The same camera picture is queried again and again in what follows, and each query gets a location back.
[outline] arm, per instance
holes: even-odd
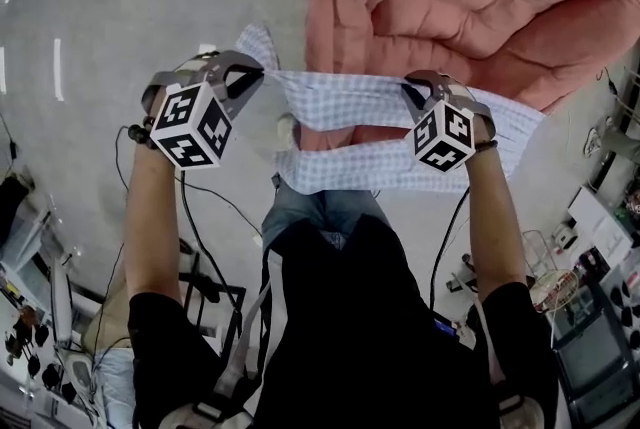
[[[155,115],[164,99],[158,93]],[[180,243],[174,167],[159,150],[136,145],[124,239],[129,298],[155,292],[180,302]]]
[[[481,118],[474,121],[476,143],[489,141]],[[470,183],[471,255],[478,294],[484,301],[501,285],[526,283],[524,248],[518,218],[495,148],[466,163]]]

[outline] pink comforter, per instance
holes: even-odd
[[[549,111],[639,35],[639,0],[311,0],[306,61],[321,72],[438,70]],[[303,128],[300,145],[325,150],[405,133]]]

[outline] gray floor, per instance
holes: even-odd
[[[115,169],[114,140],[121,125],[141,120],[138,101],[150,75],[178,65],[201,43],[231,47],[245,25],[258,21],[270,27],[283,66],[303,67],[307,0],[2,2],[0,46],[5,49],[7,93],[0,95],[0,109],[39,188],[50,195],[41,202],[55,208],[65,244],[82,250],[73,262],[73,279],[98,292],[106,288],[122,239],[125,193]],[[61,43],[64,101],[56,98],[54,89],[56,38]],[[634,68],[637,53],[610,68],[616,82],[624,77],[624,64]],[[523,229],[548,235],[564,217],[578,186],[597,165],[597,157],[582,156],[586,132],[613,107],[606,83],[594,79],[541,126],[511,182]],[[263,96],[250,118],[243,115],[250,120],[249,132],[275,130],[275,117],[282,108],[280,97]],[[232,199],[256,224],[273,199],[269,143],[263,141],[259,153],[245,146],[224,168],[190,175],[191,182]],[[120,143],[128,180],[133,146],[126,138]],[[617,159],[615,178],[606,186],[608,197],[617,196],[628,172],[629,165]],[[260,250],[252,230],[210,195],[191,192],[189,199],[201,234],[227,280],[255,291]],[[457,200],[453,195],[412,192],[383,192],[379,197],[425,296],[433,259]],[[463,296],[444,290],[444,281],[468,251],[466,219],[463,209],[439,272],[437,304],[451,316],[461,315],[467,305]],[[181,223],[182,235],[192,240],[184,219]]]

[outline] metal stand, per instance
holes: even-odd
[[[193,289],[195,288],[198,292],[200,292],[200,309],[198,311],[198,319],[196,322],[196,328],[200,329],[200,324],[202,322],[202,312],[204,310],[204,302],[205,299],[210,303],[219,303],[220,302],[220,292],[224,292],[222,285],[219,283],[215,283],[209,276],[202,274],[200,272],[200,253],[196,253],[193,259],[193,265],[191,266],[191,272],[189,273],[180,273],[179,280],[186,282],[187,286],[187,295],[184,302],[184,311],[185,313],[189,312],[189,305],[191,303],[191,297],[193,295]],[[240,310],[242,310],[242,305],[244,303],[244,297],[247,293],[247,289],[244,287],[238,287],[235,285],[229,285],[229,291],[231,295],[234,296],[236,302]],[[236,336],[240,336],[240,326],[238,324],[238,315],[236,312],[233,312],[231,316],[231,321],[229,322],[229,330],[227,331],[227,335],[224,340],[224,345],[222,347],[222,360],[223,363],[226,363],[231,355],[231,348],[233,347],[233,340]]]

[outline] black cable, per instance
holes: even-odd
[[[195,189],[196,191],[204,191],[204,192],[206,192],[206,193],[213,194],[214,196],[217,196],[218,198],[220,198],[222,201],[227,202],[231,207],[233,207],[233,208],[235,209],[235,211],[240,215],[240,217],[241,217],[242,219],[244,219],[244,220],[246,221],[246,223],[247,223],[251,228],[253,228],[253,229],[255,230],[255,232],[256,232],[260,237],[262,237],[262,232],[261,232],[260,230],[258,230],[258,228],[256,228],[256,226],[255,226],[251,221],[249,221],[249,218],[247,218],[247,216],[245,216],[245,215],[242,213],[242,211],[241,211],[241,210],[236,206],[236,204],[235,204],[235,203],[231,202],[230,200],[228,200],[227,198],[225,198],[225,197],[224,197],[224,196],[222,196],[221,194],[219,194],[219,193],[217,193],[217,192],[215,192],[215,191],[212,191],[211,189],[206,189],[206,188],[204,188],[204,187],[200,187],[200,186],[197,186],[197,185],[189,184],[188,182],[185,182],[185,183],[184,183],[184,185],[186,185],[187,187],[191,187],[191,189]]]
[[[120,130],[118,130],[118,135],[116,136],[116,169],[118,170],[118,175],[120,176],[120,181],[122,182],[122,185],[124,186],[124,188],[127,190],[127,192],[129,192],[129,186],[127,185],[127,183],[124,181],[124,177],[122,176],[122,172],[120,170],[120,161],[119,161],[119,154],[118,154],[118,143],[120,140],[120,134],[122,133],[122,131],[124,129],[128,129],[129,127],[123,125],[122,127],[120,127]],[[176,182],[180,182],[180,179],[178,177],[175,177]],[[211,189],[207,189],[205,187],[200,187],[197,185],[193,185],[190,184],[188,182],[185,182],[185,184],[187,187],[190,187],[191,189],[195,189],[196,191],[204,191],[205,193],[209,193],[209,194],[213,194],[214,196],[217,196],[218,198],[220,198],[222,201],[228,203],[237,213],[238,215],[245,220],[245,222],[251,227],[253,228],[253,230],[260,236],[262,237],[262,232],[249,220],[249,218],[247,216],[244,215],[244,213],[238,208],[238,206],[233,203],[231,200],[228,200],[227,198],[225,198],[224,196],[222,196],[221,194],[211,190]]]
[[[458,212],[462,208],[464,200],[469,196],[469,188],[462,195],[458,205],[456,206],[456,210],[453,211],[453,216],[451,216],[451,221],[449,221],[449,227],[447,228],[447,233],[444,234],[444,239],[442,240],[442,245],[440,246],[440,251],[438,251],[438,256],[436,256],[436,261],[433,264],[433,272],[431,273],[431,292],[429,293],[429,308],[433,311],[433,306],[436,302],[436,274],[438,272],[438,266],[440,265],[440,261],[442,260],[442,256],[444,254],[444,249],[447,245],[447,241],[449,240],[449,235],[451,234],[451,229],[453,228],[454,223],[458,217]]]
[[[129,127],[127,127],[126,125],[123,125],[122,127],[120,127],[120,129],[118,130],[118,135],[116,136],[116,169],[118,170],[118,176],[120,177],[120,182],[122,182],[122,185],[126,189],[127,194],[129,194],[129,186],[124,181],[124,177],[122,176],[122,171],[120,171],[120,161],[119,161],[120,156],[118,151],[118,141],[120,141],[120,134],[122,134],[122,131],[125,129],[129,129]]]
[[[118,262],[120,262],[120,255],[122,255],[122,248],[124,248],[124,242],[120,246],[120,250],[118,251],[118,256],[116,258],[116,263],[113,264],[113,269],[111,270],[111,277],[109,278],[109,283],[107,283],[107,292],[104,295],[104,302],[100,307],[100,317],[98,318],[98,330],[96,331],[96,341],[93,345],[93,355],[91,356],[91,370],[95,370],[95,362],[96,362],[96,351],[98,349],[98,337],[100,336],[100,326],[102,326],[102,316],[104,315],[104,305],[107,303],[107,299],[109,298],[109,289],[111,288],[111,282],[113,281],[113,276],[116,274],[116,267],[118,267]]]
[[[69,256],[67,257],[67,259],[62,262],[62,267],[64,267],[65,265],[67,265],[69,262],[71,262],[71,259],[73,258],[73,255],[71,253],[69,253]]]
[[[191,210],[189,210],[189,203],[187,202],[187,191],[185,189],[185,186],[186,186],[185,176],[186,175],[185,175],[184,171],[182,173],[180,173],[180,193],[182,194],[182,204],[184,205],[184,211],[187,214],[187,219],[189,220],[189,224],[191,225],[191,230],[193,231],[193,235],[196,238],[196,242],[198,243],[198,246],[200,247],[200,250],[209,259],[209,262],[211,262],[211,265],[213,266],[214,270],[216,271],[216,274],[218,275],[218,279],[220,280],[220,284],[222,285],[222,288],[224,289],[224,291],[227,294],[227,296],[229,297],[229,302],[231,303],[231,306],[233,306],[234,312],[236,312],[236,314],[238,316],[238,321],[239,321],[238,322],[238,334],[240,334],[242,332],[242,329],[241,329],[242,328],[242,312],[241,312],[240,308],[238,307],[238,303],[236,302],[235,298],[231,294],[231,291],[229,290],[229,285],[227,285],[227,282],[224,279],[224,276],[222,276],[222,272],[220,271],[220,268],[218,267],[218,264],[216,264],[216,261],[213,259],[213,256],[211,255],[211,253],[209,252],[207,247],[202,242],[202,239],[200,239],[200,234],[198,233],[198,229],[196,228],[196,224],[193,221],[193,217],[191,216]]]
[[[11,132],[9,132],[9,127],[7,126],[7,122],[5,121],[2,113],[0,113],[0,120],[2,120],[2,125],[4,127],[4,130],[7,131],[7,136],[9,136],[9,141],[13,142],[13,137],[11,136]]]
[[[9,176],[9,173],[11,172],[11,168],[13,168],[13,162],[16,160],[18,148],[16,146],[15,141],[13,140],[13,136],[11,135],[11,132],[9,132],[9,127],[7,126],[7,122],[4,119],[4,115],[1,112],[0,112],[0,120],[2,120],[2,126],[4,127],[4,130],[7,133],[7,137],[9,138],[9,152],[10,152],[11,160],[9,161],[9,167],[4,172],[4,177],[3,177],[3,178],[7,178],[7,176]]]
[[[93,367],[93,370],[94,371],[98,370],[100,368],[100,365],[102,364],[102,360],[104,360],[105,356],[109,353],[109,351],[111,351],[120,342],[123,342],[125,340],[131,340],[131,337],[121,337],[118,340],[116,340],[113,344],[111,344],[109,347],[107,347],[107,349],[104,352],[104,354],[102,356],[100,356],[100,359],[98,360],[98,364],[95,367]]]

